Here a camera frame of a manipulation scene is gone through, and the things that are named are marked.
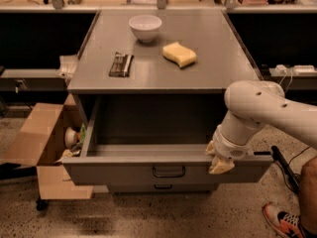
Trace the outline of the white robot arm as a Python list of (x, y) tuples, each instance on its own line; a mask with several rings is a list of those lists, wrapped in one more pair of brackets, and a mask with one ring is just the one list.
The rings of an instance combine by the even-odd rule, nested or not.
[(236, 160), (249, 156), (251, 140), (264, 125), (317, 148), (317, 107), (286, 99), (278, 83), (236, 81), (226, 89), (224, 100), (227, 113), (206, 148), (213, 157), (209, 174), (226, 173)]

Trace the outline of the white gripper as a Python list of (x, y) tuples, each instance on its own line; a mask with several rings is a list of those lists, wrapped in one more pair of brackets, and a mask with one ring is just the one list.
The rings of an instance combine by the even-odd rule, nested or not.
[(230, 171), (235, 167), (233, 161), (240, 160), (252, 153), (250, 144), (240, 146), (226, 139), (221, 132), (220, 125), (217, 126), (212, 141), (208, 143), (205, 150), (205, 154), (212, 157), (208, 169), (209, 175), (220, 175)]

